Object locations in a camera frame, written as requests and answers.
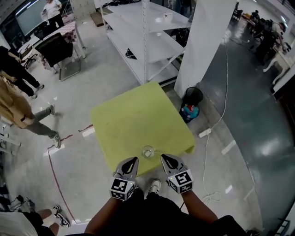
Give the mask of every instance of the brown jacket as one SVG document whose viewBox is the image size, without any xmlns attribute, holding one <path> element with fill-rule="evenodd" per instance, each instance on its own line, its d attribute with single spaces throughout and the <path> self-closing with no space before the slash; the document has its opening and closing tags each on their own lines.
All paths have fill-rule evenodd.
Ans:
<svg viewBox="0 0 295 236">
<path fill-rule="evenodd" d="M 2 77 L 0 77 L 0 115 L 22 129 L 28 126 L 21 121 L 24 116 L 34 118 L 27 100 Z"/>
</svg>

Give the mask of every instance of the gray floor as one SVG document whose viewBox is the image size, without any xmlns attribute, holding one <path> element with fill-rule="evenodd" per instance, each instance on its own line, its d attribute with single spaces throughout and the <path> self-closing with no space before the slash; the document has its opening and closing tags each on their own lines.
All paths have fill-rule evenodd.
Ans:
<svg viewBox="0 0 295 236">
<path fill-rule="evenodd" d="M 58 75 L 44 70 L 41 63 L 35 62 L 31 73 L 41 83 L 43 90 L 38 91 L 38 98 L 31 100 L 33 112 L 45 109 L 49 104 L 56 105 L 56 116 L 42 120 L 48 127 L 58 130 L 61 138 L 72 135 L 62 141 L 61 149 L 50 149 L 53 169 L 61 192 L 78 223 L 85 223 L 104 205 L 109 198 L 109 182 L 113 170 L 109 170 L 94 130 L 91 128 L 79 132 L 91 124 L 89 110 L 114 96 L 139 86 L 115 47 L 108 40 L 103 28 L 96 28 L 89 19 L 84 24 L 79 22 L 78 30 L 87 47 L 86 59 L 82 60 L 82 71 L 64 82 L 58 81 Z M 180 98 L 174 90 L 167 95 L 177 108 Z M 189 124 L 195 137 L 195 152 L 182 155 L 194 177 L 194 192 L 203 198 L 206 196 L 203 183 L 206 138 L 197 134 L 211 126 L 220 115 L 204 99 L 200 104 L 202 114 Z M 51 208 L 60 204 L 63 213 L 72 220 L 69 211 L 58 191 L 50 166 L 47 148 L 52 145 L 48 137 L 37 136 L 28 130 L 13 127 L 11 138 L 22 142 L 19 150 L 13 149 L 15 155 L 5 155 L 5 178 L 14 199 L 18 194 L 29 197 L 36 204 L 36 209 Z M 208 205 L 218 217 L 232 215 L 245 229 L 261 228 L 258 197 L 251 175 L 237 145 L 227 153 L 224 149 L 233 142 L 233 137 L 224 122 L 220 122 L 210 134 L 207 149 L 206 174 L 204 182 L 209 194 L 220 192 Z M 183 200 L 164 182 L 166 176 L 159 167 L 137 179 L 141 188 L 147 190 L 152 178 L 163 182 L 160 194 L 181 206 Z M 71 232 L 81 232 L 72 226 Z M 59 235 L 69 233 L 65 228 Z"/>
<path fill-rule="evenodd" d="M 235 138 L 256 185 L 265 232 L 274 229 L 295 197 L 295 153 L 291 129 L 270 92 L 278 70 L 263 73 L 248 49 L 246 22 L 230 22 L 225 33 L 229 88 L 224 121 Z M 224 40 L 211 62 L 201 90 L 221 114 L 226 91 Z"/>
</svg>

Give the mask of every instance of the dark green floor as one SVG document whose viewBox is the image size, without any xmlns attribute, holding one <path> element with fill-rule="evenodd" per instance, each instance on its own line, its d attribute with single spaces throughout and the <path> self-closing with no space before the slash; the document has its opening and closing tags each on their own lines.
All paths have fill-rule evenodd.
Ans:
<svg viewBox="0 0 295 236">
<path fill-rule="evenodd" d="M 270 92 L 278 70 L 272 67 L 263 73 L 266 66 L 248 50 L 251 42 L 246 42 L 252 37 L 245 25 L 243 19 L 230 22 L 225 33 L 229 91 L 224 120 L 254 178 L 266 235 L 295 198 L 294 140 L 280 103 Z M 223 42 L 199 86 L 221 114 L 226 90 Z"/>
</svg>

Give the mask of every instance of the white mug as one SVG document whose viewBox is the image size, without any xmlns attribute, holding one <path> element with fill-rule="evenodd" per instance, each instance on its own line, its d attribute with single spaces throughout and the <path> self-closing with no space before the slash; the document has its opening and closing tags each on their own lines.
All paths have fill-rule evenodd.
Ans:
<svg viewBox="0 0 295 236">
<path fill-rule="evenodd" d="M 165 12 L 164 13 L 164 21 L 165 22 L 171 22 L 173 19 L 173 13 L 172 12 Z"/>
</svg>

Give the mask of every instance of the checkered tablecloth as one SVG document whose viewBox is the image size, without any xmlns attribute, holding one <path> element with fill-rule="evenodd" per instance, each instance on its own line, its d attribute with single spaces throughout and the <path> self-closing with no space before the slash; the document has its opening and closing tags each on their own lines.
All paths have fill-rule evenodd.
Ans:
<svg viewBox="0 0 295 236">
<path fill-rule="evenodd" d="M 43 39 L 43 41 L 48 39 L 52 35 L 55 35 L 57 33 L 61 33 L 61 35 L 64 37 L 64 39 L 66 40 L 67 43 L 76 42 L 77 41 L 77 34 L 75 31 L 75 28 L 76 28 L 76 22 L 73 21 L 73 22 L 66 24 L 65 26 L 59 28 L 58 30 L 54 31 L 50 35 L 46 36 Z M 42 54 L 40 54 L 40 59 L 41 59 L 41 62 L 43 64 L 44 68 L 47 70 L 50 70 L 50 65 L 48 64 L 47 60 L 45 59 L 45 57 Z"/>
</svg>

